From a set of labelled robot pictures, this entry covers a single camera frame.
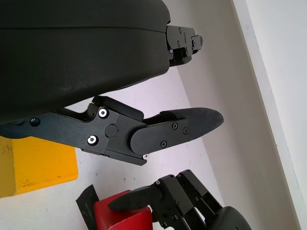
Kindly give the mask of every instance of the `red object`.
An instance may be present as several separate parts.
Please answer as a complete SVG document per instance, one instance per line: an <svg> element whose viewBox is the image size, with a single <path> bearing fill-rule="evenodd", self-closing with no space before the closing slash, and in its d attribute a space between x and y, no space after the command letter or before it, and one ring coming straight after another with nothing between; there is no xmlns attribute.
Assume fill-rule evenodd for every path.
<svg viewBox="0 0 307 230"><path fill-rule="evenodd" d="M153 230L152 215L148 207L127 212L113 212L108 208L111 201L128 192L130 190L94 204L98 230Z"/></svg>

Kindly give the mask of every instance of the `white floor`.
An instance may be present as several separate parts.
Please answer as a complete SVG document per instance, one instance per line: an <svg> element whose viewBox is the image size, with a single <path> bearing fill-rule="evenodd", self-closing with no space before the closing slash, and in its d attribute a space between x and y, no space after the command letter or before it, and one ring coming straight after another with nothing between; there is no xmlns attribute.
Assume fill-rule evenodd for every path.
<svg viewBox="0 0 307 230"><path fill-rule="evenodd" d="M151 117L163 110L190 107L177 68L163 76L107 94L142 110ZM70 106L81 112L91 100ZM79 178L75 181L0 199L0 230L86 230L75 200L93 184L98 197L152 184L167 174L191 169L223 204L211 164L201 138L156 152L147 164L136 166L76 150ZM158 224L154 229L162 229Z"/></svg>

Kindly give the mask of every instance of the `yellow foam block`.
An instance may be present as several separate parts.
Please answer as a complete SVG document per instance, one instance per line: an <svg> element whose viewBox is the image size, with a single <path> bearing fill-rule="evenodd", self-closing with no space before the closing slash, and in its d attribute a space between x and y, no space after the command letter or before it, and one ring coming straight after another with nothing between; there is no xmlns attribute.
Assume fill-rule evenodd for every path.
<svg viewBox="0 0 307 230"><path fill-rule="evenodd" d="M75 149L38 139L0 137L0 197L75 180Z"/></svg>

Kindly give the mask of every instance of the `screw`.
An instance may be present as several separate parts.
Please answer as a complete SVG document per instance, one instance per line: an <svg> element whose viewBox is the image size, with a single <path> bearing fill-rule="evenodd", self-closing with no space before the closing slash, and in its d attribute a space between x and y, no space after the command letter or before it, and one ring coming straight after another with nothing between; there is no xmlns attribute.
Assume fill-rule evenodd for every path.
<svg viewBox="0 0 307 230"><path fill-rule="evenodd" d="M144 160L147 160L148 158L149 158L149 154L143 155L143 159L144 159Z"/></svg>
<svg viewBox="0 0 307 230"><path fill-rule="evenodd" d="M37 117L33 117L30 119L30 125L33 127L37 127L40 125L40 120Z"/></svg>
<svg viewBox="0 0 307 230"><path fill-rule="evenodd" d="M189 133L189 132L188 132L188 128L187 128L187 127L185 127L185 128L183 129L183 131L182 131L182 132L183 132L183 134L185 134L185 135L186 135L186 134L188 134L188 133Z"/></svg>
<svg viewBox="0 0 307 230"><path fill-rule="evenodd" d="M106 119L109 116L109 112L107 109L100 109L98 115L102 119Z"/></svg>
<svg viewBox="0 0 307 230"><path fill-rule="evenodd" d="M90 145L90 146L94 146L98 143L98 137L97 136L90 136L88 139L87 139L87 143Z"/></svg>
<svg viewBox="0 0 307 230"><path fill-rule="evenodd" d="M178 123L176 123L176 122L173 123L173 124L172 124L172 128L173 128L173 130L176 130L176 129L178 128Z"/></svg>
<svg viewBox="0 0 307 230"><path fill-rule="evenodd" d="M161 147L164 149L167 146L167 142L166 140L161 142Z"/></svg>

